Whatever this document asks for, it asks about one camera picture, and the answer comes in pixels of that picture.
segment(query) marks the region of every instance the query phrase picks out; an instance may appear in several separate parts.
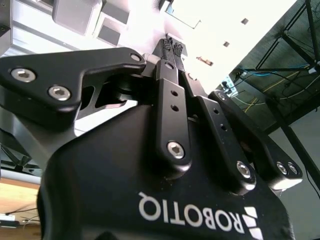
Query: robotiq logo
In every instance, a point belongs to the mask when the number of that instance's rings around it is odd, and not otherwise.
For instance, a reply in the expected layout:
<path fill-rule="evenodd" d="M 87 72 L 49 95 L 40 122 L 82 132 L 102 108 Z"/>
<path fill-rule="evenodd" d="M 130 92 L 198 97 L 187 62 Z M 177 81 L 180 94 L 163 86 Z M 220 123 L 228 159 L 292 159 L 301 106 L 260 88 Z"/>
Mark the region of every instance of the robotiq logo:
<path fill-rule="evenodd" d="M 205 207 L 202 210 L 193 204 L 188 204 L 183 209 L 183 216 L 180 216 L 180 209 L 178 202 L 173 202 L 174 215 L 169 216 L 168 201 L 162 199 L 160 204 L 154 197 L 147 196 L 143 192 L 139 192 L 142 197 L 139 202 L 139 212 L 141 216 L 148 221 L 156 221 L 160 218 L 162 213 L 162 220 L 167 224 L 175 225 L 190 225 L 194 228 L 206 226 L 211 230 L 220 229 L 224 232 L 230 232 L 232 229 L 239 234 L 245 234 L 245 230 L 240 218 L 240 214 L 233 212 L 226 212 L 221 209 L 214 211 L 210 207 Z M 256 219 L 258 219 L 257 211 L 253 206 L 244 207 L 245 213 L 242 214 L 242 219 L 251 236 L 257 240 L 264 240 L 261 229 L 257 227 Z"/>

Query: white wall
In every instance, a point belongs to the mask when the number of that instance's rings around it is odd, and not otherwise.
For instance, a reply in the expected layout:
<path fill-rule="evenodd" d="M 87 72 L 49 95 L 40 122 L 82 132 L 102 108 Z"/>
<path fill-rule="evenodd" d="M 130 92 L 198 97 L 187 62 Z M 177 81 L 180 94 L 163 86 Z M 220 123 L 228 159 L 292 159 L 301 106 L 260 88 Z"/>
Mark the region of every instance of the white wall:
<path fill-rule="evenodd" d="M 320 168 L 319 123 L 320 111 L 315 112 L 313 110 L 291 125 L 318 168 Z M 302 183 L 284 191 L 280 197 L 289 213 L 296 240 L 314 240 L 320 238 L 320 199 L 308 182 L 304 165 L 280 128 L 269 136 L 303 170 Z"/>

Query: bolt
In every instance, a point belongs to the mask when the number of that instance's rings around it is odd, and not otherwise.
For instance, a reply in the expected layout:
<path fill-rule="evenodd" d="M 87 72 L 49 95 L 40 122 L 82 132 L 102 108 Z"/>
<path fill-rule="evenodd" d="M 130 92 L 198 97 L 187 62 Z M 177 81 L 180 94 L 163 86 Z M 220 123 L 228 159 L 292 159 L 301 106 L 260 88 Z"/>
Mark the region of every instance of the bolt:
<path fill-rule="evenodd" d="M 49 95 L 59 101 L 67 101 L 71 97 L 70 91 L 64 86 L 52 86 L 48 91 Z"/>
<path fill-rule="evenodd" d="M 221 98 L 223 101 L 226 100 L 226 97 L 221 92 L 218 92 L 218 97 Z"/>
<path fill-rule="evenodd" d="M 283 166 L 283 164 L 281 162 L 277 162 L 276 166 L 278 167 L 278 169 L 280 170 L 280 172 L 284 175 L 288 174 L 287 169 L 285 168 L 285 166 Z"/>
<path fill-rule="evenodd" d="M 294 172 L 294 174 L 298 174 L 298 170 L 291 162 L 288 163 L 288 166 L 291 169 L 291 171 Z"/>
<path fill-rule="evenodd" d="M 36 79 L 36 75 L 33 71 L 25 68 L 16 68 L 11 71 L 11 76 L 21 82 L 30 83 Z"/>
<path fill-rule="evenodd" d="M 182 159 L 185 156 L 184 148 L 175 141 L 169 142 L 167 149 L 175 159 Z"/>
<path fill-rule="evenodd" d="M 197 78 L 194 77 L 191 73 L 188 73 L 188 76 L 189 76 L 189 78 L 191 78 L 192 80 L 197 81 Z"/>
<path fill-rule="evenodd" d="M 236 162 L 236 168 L 238 169 L 238 171 L 241 173 L 241 175 L 244 178 L 246 178 L 246 179 L 250 178 L 250 176 L 251 176 L 250 170 L 242 161 Z"/>

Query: screw hole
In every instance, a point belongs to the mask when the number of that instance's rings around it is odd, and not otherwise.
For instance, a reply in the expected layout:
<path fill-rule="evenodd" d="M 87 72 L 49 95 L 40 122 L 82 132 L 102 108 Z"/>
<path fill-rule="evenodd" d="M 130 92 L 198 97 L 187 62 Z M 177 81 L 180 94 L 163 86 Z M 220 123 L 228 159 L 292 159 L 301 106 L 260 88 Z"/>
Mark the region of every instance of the screw hole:
<path fill-rule="evenodd" d="M 175 67 L 172 66 L 170 63 L 165 62 L 164 65 L 168 68 L 168 69 L 174 69 Z"/>
<path fill-rule="evenodd" d="M 178 112 L 179 108 L 176 105 L 171 105 L 173 111 Z"/>
<path fill-rule="evenodd" d="M 140 62 L 141 61 L 141 57 L 139 57 L 137 54 L 135 54 L 135 53 L 131 53 L 130 54 L 130 57 L 133 59 L 133 60 L 135 60 L 135 61 L 137 61 L 137 62 Z"/>
<path fill-rule="evenodd" d="M 176 97 L 178 96 L 178 93 L 177 93 L 176 91 L 173 91 L 173 90 L 171 91 L 171 94 L 172 94 L 173 96 L 176 96 Z"/>
<path fill-rule="evenodd" d="M 223 130 L 223 131 L 228 131 L 228 129 L 226 128 L 226 126 L 225 125 L 223 125 L 223 124 L 220 124 L 220 128 Z"/>

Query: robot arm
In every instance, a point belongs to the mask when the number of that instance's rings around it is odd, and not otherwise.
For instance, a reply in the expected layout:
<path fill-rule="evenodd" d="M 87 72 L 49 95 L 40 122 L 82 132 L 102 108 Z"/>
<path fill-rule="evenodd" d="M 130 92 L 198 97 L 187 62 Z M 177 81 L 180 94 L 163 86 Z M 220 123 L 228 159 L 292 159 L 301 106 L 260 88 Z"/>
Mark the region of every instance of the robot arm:
<path fill-rule="evenodd" d="M 1 58 L 0 94 L 0 129 L 45 170 L 45 240 L 294 239 L 274 192 L 302 181 L 299 166 L 167 60 L 150 71 L 129 48 Z M 126 100 L 138 105 L 75 136 L 76 119 Z"/>

